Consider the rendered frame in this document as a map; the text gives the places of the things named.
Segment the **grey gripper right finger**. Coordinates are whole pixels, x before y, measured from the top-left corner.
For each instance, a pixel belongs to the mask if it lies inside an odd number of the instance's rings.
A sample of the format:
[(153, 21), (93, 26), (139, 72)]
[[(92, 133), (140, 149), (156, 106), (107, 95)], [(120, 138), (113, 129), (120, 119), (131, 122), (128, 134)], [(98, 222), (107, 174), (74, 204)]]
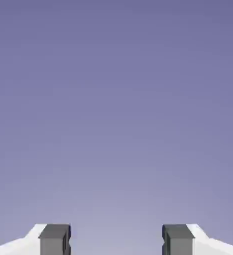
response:
[(164, 224), (162, 255), (233, 255), (233, 246), (207, 236), (198, 224)]

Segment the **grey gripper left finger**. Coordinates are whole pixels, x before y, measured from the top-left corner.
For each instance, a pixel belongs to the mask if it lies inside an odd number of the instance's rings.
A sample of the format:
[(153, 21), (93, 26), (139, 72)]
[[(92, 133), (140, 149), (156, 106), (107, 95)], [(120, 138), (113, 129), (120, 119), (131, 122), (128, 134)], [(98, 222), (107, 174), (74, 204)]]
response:
[(69, 224), (35, 224), (23, 238), (0, 245), (0, 255), (71, 255)]

